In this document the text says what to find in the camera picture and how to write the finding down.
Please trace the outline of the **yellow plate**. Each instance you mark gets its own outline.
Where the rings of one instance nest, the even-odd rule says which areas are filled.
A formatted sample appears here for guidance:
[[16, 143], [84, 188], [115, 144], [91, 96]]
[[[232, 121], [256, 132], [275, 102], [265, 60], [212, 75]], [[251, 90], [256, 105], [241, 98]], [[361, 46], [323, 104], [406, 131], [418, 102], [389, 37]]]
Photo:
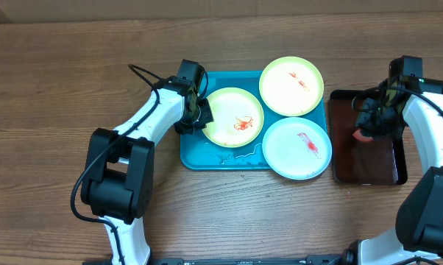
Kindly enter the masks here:
[[270, 62], [259, 79], [265, 105], [281, 116], [304, 116], [313, 111], [324, 94], [318, 68], [301, 57], [280, 57]]
[[264, 111], [259, 100], [241, 88], [222, 88], [207, 97], [213, 121], [202, 130], [214, 144], [245, 146], [261, 133]]

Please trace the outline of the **light blue plate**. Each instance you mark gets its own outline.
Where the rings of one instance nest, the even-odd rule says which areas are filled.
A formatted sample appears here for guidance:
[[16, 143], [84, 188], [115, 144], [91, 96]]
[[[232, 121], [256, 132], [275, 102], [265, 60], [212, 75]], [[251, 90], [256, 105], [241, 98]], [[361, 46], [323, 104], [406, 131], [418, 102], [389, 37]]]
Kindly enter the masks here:
[[270, 168], [291, 180], [318, 177], [333, 154], [325, 130], [300, 117], [284, 118], [271, 125], [263, 136], [262, 151]]

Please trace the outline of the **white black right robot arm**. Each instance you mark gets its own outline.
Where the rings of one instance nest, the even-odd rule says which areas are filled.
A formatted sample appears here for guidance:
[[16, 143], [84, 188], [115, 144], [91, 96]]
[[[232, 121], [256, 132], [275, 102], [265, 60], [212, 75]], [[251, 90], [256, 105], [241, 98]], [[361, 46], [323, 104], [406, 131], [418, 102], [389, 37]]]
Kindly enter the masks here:
[[361, 107], [353, 137], [371, 142], [401, 139], [409, 127], [423, 177], [400, 206], [395, 226], [345, 250], [343, 264], [435, 264], [443, 258], [443, 80], [423, 75], [422, 58], [403, 55], [389, 64], [389, 76], [354, 98]]

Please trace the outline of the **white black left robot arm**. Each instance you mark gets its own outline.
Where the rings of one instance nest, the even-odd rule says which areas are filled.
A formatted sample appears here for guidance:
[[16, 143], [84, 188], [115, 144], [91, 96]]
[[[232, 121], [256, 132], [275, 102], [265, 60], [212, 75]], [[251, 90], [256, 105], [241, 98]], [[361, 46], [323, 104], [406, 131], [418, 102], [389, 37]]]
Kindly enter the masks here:
[[176, 75], [148, 83], [148, 101], [129, 120], [91, 135], [85, 169], [73, 187], [71, 211], [105, 226], [112, 249], [107, 264], [150, 264], [143, 228], [152, 196], [155, 147], [170, 128], [192, 134], [213, 121], [206, 70], [183, 60]]

